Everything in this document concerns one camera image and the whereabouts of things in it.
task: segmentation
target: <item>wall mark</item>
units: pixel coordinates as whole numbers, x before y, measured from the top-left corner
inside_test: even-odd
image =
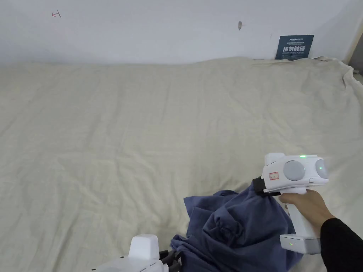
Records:
[[[53,12],[52,12],[52,16],[53,16],[53,17],[56,17],[56,15],[57,15],[57,14],[59,15],[59,17],[61,17],[61,15],[59,14],[59,11],[58,11],[58,10],[57,10],[57,13],[53,13]]]

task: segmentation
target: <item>dark blue sign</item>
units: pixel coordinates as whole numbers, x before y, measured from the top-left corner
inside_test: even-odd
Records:
[[[314,35],[280,36],[275,59],[307,58],[313,39]]]

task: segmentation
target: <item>bed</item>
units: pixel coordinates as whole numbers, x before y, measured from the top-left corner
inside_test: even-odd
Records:
[[[316,190],[363,237],[362,96],[323,57],[1,67],[0,271],[88,271],[141,233],[167,249],[183,197],[243,190],[269,152],[324,157]]]

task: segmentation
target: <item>red label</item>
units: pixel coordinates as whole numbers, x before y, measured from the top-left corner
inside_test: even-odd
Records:
[[[270,180],[278,180],[277,172],[270,173],[269,175],[270,175]]]

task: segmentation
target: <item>white robot device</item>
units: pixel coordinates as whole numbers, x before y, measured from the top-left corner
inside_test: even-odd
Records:
[[[133,237],[129,254],[92,268],[94,272],[179,272],[181,255],[175,251],[159,252],[158,238],[152,234]]]
[[[306,188],[324,185],[328,181],[322,158],[317,155],[286,156],[283,153],[267,154],[262,176],[253,180],[254,189],[260,195],[305,194]],[[287,209],[295,234],[280,235],[281,246],[303,254],[320,253],[320,239],[311,224],[294,205],[287,204]]]

